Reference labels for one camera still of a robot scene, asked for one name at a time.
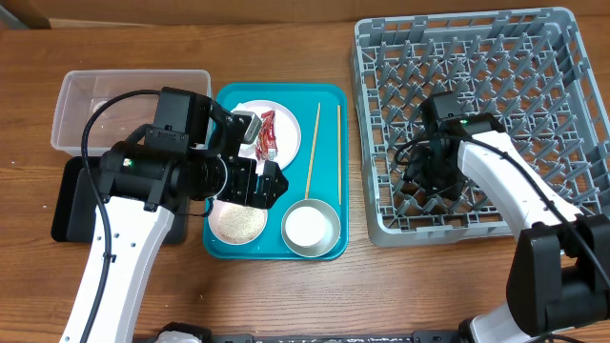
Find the red snack wrapper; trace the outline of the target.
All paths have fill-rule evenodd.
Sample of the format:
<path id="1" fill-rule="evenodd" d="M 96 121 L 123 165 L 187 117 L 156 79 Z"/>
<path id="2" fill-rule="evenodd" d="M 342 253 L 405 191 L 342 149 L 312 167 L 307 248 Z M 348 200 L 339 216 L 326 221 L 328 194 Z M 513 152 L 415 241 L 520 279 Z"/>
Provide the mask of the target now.
<path id="1" fill-rule="evenodd" d="M 275 161 L 277 144 L 275 137 L 275 109 L 261 115 L 262 127 L 256 140 L 255 155 L 258 161 Z"/>

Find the white napkin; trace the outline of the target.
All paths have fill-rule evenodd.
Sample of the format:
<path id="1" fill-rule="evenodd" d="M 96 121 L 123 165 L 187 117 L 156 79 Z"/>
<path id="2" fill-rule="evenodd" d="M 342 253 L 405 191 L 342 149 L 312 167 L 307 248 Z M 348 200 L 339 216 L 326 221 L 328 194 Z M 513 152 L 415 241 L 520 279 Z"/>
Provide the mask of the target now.
<path id="1" fill-rule="evenodd" d="M 242 103 L 238 103 L 235 108 L 232 110 L 233 114 L 240 114 L 240 115 L 250 115 L 253 112 L 244 104 Z"/>

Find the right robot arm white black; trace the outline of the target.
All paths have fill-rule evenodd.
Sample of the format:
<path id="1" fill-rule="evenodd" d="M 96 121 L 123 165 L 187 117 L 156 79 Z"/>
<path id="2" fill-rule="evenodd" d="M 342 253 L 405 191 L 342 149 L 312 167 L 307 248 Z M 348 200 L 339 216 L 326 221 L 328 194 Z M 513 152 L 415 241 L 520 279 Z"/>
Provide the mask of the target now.
<path id="1" fill-rule="evenodd" d="M 491 113 L 465 115 L 451 91 L 417 109 L 424 134 L 402 145 L 403 178 L 456 200 L 472 180 L 517 239 L 506 300 L 464 320 L 455 342 L 544 342 L 609 317 L 609 219 L 585 215 L 516 151 Z"/>

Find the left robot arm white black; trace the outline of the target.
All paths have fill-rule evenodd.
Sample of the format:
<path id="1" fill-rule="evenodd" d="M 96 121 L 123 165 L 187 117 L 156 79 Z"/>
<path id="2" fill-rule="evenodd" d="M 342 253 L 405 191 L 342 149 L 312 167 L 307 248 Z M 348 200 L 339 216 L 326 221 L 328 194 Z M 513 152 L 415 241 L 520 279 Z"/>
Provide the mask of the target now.
<path id="1" fill-rule="evenodd" d="M 154 260 L 183 201 L 269 209 L 289 187 L 275 162 L 258 173 L 255 160 L 239 154 L 262 128 L 258 115 L 227 111 L 206 95 L 169 87 L 153 92 L 153 122 L 115 143 L 93 174 L 88 144 L 95 121 L 135 95 L 129 91 L 106 101 L 82 133 L 83 170 L 97 209 L 64 342 L 132 339 Z"/>

